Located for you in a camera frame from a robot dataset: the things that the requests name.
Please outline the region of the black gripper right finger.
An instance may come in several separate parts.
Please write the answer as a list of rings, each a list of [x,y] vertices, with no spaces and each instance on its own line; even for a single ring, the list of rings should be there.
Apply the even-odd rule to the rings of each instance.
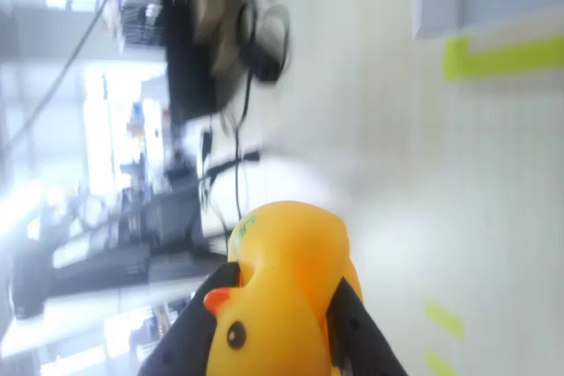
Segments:
[[[342,279],[327,312],[330,358],[342,375],[406,376],[382,331]]]

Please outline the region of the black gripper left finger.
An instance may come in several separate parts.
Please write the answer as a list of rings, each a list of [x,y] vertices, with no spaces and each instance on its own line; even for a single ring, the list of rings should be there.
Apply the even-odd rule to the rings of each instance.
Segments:
[[[217,326],[215,317],[204,307],[204,297],[214,289],[235,287],[239,274],[235,262],[224,263],[214,270],[144,360],[138,373],[204,376]]]

